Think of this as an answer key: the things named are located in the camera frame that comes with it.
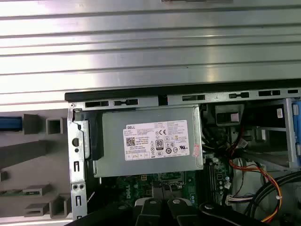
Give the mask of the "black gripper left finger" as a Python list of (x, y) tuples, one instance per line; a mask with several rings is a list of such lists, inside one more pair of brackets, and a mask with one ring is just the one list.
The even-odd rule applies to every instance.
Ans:
[(159, 226), (162, 202), (153, 198), (134, 207), (126, 202), (109, 204), (69, 223), (71, 226)]

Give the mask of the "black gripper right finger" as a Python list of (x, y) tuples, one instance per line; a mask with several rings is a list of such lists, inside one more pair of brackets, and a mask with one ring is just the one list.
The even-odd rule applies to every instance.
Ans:
[(170, 212), (180, 226), (266, 226), (254, 218), (215, 203), (203, 203), (197, 209), (186, 199), (167, 202)]

